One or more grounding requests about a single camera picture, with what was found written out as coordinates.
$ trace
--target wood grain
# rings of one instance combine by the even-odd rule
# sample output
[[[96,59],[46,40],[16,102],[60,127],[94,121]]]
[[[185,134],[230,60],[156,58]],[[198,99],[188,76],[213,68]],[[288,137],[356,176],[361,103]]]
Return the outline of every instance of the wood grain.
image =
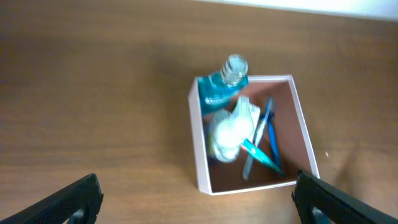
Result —
[[[94,172],[98,223],[298,223],[293,187],[196,189],[188,90],[231,53],[294,74],[321,178],[398,217],[396,23],[185,0],[8,0],[0,21],[0,219]]]

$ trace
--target white box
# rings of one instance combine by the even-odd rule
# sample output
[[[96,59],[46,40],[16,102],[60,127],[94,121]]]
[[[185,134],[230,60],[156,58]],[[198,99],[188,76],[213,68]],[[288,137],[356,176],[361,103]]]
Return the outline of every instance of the white box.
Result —
[[[294,185],[296,173],[300,169],[319,178],[293,77],[291,75],[249,76],[249,84],[239,95],[248,96],[252,104],[261,108],[262,113],[268,97],[273,97],[275,135],[286,178],[279,177],[254,161],[249,180],[244,180],[243,165],[248,156],[244,151],[241,151],[236,161],[230,164],[208,165],[204,127],[211,120],[212,114],[202,118],[198,84],[195,79],[188,100],[199,190],[210,195],[222,195]],[[237,98],[238,96],[235,96],[226,108],[231,110]],[[259,147],[271,156],[267,132],[264,133],[264,139]]]

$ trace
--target blue bottle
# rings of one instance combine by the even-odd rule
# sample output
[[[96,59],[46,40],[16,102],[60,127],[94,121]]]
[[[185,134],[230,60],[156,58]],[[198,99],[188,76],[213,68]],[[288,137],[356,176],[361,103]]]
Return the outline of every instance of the blue bottle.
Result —
[[[230,55],[220,71],[207,77],[198,77],[202,115],[229,105],[232,96],[248,83],[248,63],[240,55]]]

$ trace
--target white wall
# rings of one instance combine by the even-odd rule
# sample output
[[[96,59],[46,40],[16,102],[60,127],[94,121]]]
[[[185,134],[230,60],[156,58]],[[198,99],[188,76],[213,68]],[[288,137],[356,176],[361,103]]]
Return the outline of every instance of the white wall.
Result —
[[[398,0],[199,0],[398,21]]]

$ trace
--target toothbrush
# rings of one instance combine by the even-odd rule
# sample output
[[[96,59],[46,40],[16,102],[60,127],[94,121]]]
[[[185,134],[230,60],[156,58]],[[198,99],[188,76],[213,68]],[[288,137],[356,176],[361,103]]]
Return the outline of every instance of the toothbrush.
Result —
[[[269,117],[270,112],[272,111],[272,107],[274,105],[274,100],[270,97],[268,99],[268,102],[266,103],[266,113],[264,115],[264,119],[260,122],[259,126],[257,127],[256,133],[254,135],[254,146],[258,147],[258,145],[261,142],[262,136],[264,134],[264,130],[267,124],[267,120]],[[251,167],[253,166],[253,157],[251,155],[248,155],[248,158],[246,159],[246,162],[244,163],[243,167],[243,179],[248,180],[249,175],[251,172]]]
[[[271,169],[273,169],[274,171],[276,171],[279,175],[281,176],[285,176],[285,174],[283,173],[283,171],[265,154],[261,151],[261,149],[259,149],[258,147],[256,147],[252,142],[250,142],[248,139],[245,139],[242,142],[241,148],[244,149],[246,152],[248,152],[248,154],[258,160],[259,162],[261,162],[262,164],[264,164],[267,167],[270,167]]]
[[[277,143],[277,141],[276,141],[276,136],[275,136],[274,124],[272,123],[273,117],[274,117],[274,113],[271,113],[271,114],[268,116],[268,136],[269,136],[269,144],[271,145],[272,158],[274,159],[275,164],[276,164],[279,168],[282,168],[282,163],[281,163],[281,161],[280,161],[279,151],[278,151],[278,143]]]

